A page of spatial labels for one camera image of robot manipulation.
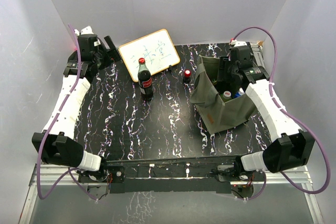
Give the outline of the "coca-cola glass bottle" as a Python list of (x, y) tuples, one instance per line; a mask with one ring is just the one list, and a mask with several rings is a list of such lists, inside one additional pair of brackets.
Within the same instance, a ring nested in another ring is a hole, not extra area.
[(145, 64), (145, 59), (139, 59), (138, 83), (144, 100), (153, 98), (152, 75)]

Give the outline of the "green canvas bag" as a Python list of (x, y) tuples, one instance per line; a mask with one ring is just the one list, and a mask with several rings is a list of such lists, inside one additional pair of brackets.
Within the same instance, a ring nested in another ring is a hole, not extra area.
[(197, 108), (210, 134), (229, 130), (249, 120), (256, 106), (246, 95), (224, 101), (212, 83), (217, 78), (219, 58), (198, 56), (190, 102)]

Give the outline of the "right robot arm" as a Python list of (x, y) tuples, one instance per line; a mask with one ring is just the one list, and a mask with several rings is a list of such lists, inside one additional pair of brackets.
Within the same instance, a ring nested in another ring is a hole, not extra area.
[(307, 164), (315, 140), (285, 115), (280, 102), (274, 101), (277, 96), (270, 75), (264, 67), (254, 64), (248, 45), (231, 46), (228, 56), (220, 57), (217, 84), (232, 94), (243, 89), (266, 123), (271, 139), (264, 151), (237, 157), (229, 169), (231, 176), (247, 180), (256, 170), (277, 173)]

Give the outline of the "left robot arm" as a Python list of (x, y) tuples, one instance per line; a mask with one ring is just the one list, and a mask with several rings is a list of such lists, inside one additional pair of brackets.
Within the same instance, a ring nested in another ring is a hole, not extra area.
[(85, 151), (74, 140), (74, 130), (85, 95), (98, 71), (121, 57), (110, 36), (100, 39), (92, 32), (82, 31), (77, 43), (79, 49), (68, 58), (52, 115), (43, 131), (33, 134), (32, 144), (43, 163), (86, 170), (101, 182), (109, 173), (103, 158)]

